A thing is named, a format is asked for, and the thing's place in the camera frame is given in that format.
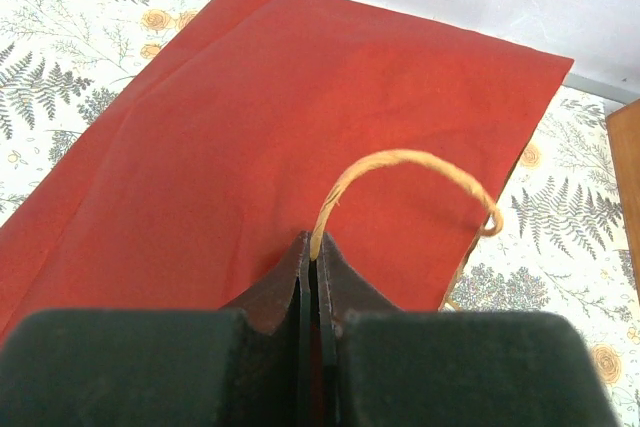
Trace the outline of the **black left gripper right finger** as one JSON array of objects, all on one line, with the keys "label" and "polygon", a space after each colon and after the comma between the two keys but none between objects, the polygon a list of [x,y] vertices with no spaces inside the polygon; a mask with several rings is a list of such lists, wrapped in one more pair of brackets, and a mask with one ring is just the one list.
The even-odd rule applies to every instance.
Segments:
[{"label": "black left gripper right finger", "polygon": [[548,312],[410,312],[325,236],[314,264],[321,426],[613,426],[574,327]]}]

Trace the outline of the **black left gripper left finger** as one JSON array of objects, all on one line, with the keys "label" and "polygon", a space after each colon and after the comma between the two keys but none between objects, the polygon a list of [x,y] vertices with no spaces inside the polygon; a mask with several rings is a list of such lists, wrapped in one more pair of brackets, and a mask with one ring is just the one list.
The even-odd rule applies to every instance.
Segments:
[{"label": "black left gripper left finger", "polygon": [[45,310],[1,350],[5,426],[306,426],[309,236],[213,311]]}]

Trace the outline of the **red brown paper bag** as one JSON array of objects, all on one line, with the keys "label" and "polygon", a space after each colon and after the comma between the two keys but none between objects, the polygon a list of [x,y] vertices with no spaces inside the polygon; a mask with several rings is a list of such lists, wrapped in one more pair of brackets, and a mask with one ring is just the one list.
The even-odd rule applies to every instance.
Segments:
[{"label": "red brown paper bag", "polygon": [[1,230],[1,331],[213,310],[356,160],[430,152],[498,196],[572,60],[347,0],[211,0]]}]

